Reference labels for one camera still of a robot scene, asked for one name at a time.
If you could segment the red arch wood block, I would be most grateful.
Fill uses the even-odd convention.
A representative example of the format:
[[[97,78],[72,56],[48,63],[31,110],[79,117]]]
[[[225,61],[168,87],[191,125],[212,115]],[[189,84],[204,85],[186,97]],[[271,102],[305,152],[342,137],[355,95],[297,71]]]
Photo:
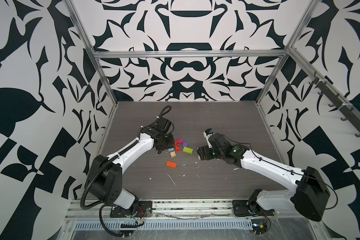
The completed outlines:
[[[179,152],[181,150],[181,147],[179,147],[179,141],[175,141],[175,150],[176,152]]]

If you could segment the green wood block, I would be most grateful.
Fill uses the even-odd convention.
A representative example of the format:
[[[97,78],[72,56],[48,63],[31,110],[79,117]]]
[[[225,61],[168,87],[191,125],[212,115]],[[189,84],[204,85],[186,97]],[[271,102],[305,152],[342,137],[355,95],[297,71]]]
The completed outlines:
[[[183,152],[184,153],[188,153],[188,154],[192,154],[193,153],[193,149],[191,149],[191,148],[188,148],[188,147],[183,147]]]

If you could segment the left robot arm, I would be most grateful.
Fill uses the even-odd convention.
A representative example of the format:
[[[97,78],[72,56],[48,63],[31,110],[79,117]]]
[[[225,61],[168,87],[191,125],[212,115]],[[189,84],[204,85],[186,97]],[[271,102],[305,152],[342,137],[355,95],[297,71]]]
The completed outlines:
[[[149,126],[142,127],[138,136],[126,146],[108,156],[98,155],[90,168],[80,199],[83,210],[103,204],[134,212],[138,197],[123,188],[123,175],[146,152],[155,149],[158,154],[173,148],[174,124],[164,117]]]

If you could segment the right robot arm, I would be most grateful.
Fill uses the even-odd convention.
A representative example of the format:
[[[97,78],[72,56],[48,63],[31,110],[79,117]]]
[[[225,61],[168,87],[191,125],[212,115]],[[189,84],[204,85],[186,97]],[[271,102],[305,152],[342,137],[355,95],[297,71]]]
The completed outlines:
[[[275,210],[296,210],[303,217],[320,222],[327,208],[332,188],[318,170],[291,167],[267,158],[252,149],[249,143],[239,143],[207,129],[207,145],[197,150],[201,161],[223,160],[229,165],[253,171],[285,187],[284,191],[256,189],[246,201],[234,201],[237,217],[265,216]]]

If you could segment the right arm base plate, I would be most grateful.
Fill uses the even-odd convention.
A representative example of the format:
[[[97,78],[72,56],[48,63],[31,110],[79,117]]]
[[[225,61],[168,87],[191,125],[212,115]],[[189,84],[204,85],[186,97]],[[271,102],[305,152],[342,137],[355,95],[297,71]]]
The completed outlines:
[[[233,212],[236,217],[274,216],[275,210],[264,210],[256,201],[233,200]]]

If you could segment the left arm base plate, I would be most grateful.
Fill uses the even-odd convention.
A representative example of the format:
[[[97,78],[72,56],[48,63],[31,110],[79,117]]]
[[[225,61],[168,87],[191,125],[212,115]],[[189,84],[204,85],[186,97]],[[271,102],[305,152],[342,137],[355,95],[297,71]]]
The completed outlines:
[[[124,209],[120,206],[112,207],[111,218],[127,218],[133,216],[135,218],[144,218],[152,213],[152,201],[138,201],[134,202],[129,209]]]

